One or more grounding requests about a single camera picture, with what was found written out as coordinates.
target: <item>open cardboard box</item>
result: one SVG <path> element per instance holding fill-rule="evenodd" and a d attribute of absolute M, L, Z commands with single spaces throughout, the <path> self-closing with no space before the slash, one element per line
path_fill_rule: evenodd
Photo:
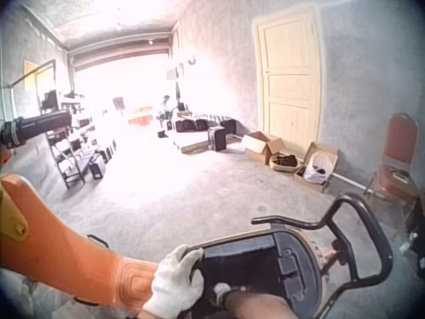
<path fill-rule="evenodd" d="M 277 137 L 261 131 L 246 134 L 242 139 L 245 154 L 254 160 L 268 165 L 270 156 L 285 149 L 284 141 Z"/>
<path fill-rule="evenodd" d="M 304 186 L 315 189 L 316 191 L 322 192 L 325 189 L 327 183 L 329 182 L 329 179 L 323 182 L 322 184 L 316 184 L 316 183 L 310 183 L 309 181 L 306 181 L 303 177 L 305 172 L 305 167 L 308 165 L 310 158 L 315 152 L 318 152 L 318 151 L 325 152 L 328 155 L 332 163 L 332 172 L 335 170 L 335 166 L 337 165 L 337 161 L 338 161 L 338 149 L 328 146 L 326 144 L 312 142 L 310 144 L 310 147 L 308 147 L 307 153 L 305 153 L 303 165 L 294 173 L 294 181 Z"/>

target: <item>white work glove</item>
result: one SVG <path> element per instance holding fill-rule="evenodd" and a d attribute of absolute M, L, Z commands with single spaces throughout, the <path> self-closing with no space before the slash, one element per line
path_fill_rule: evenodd
<path fill-rule="evenodd" d="M 152 282 L 152 297 L 143 310 L 163 319 L 175 319 L 180 312 L 189 309 L 202 296 L 204 277 L 199 269 L 190 279 L 193 265 L 202 258 L 204 251 L 191 251 L 183 259 L 189 248 L 177 247 L 158 266 Z"/>

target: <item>wooden door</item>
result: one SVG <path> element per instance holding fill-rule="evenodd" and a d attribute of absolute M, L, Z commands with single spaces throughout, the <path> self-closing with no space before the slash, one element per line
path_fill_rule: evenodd
<path fill-rule="evenodd" d="M 302 156 L 315 142 L 320 121 L 319 42 L 313 10 L 256 22 L 260 123 Z"/>

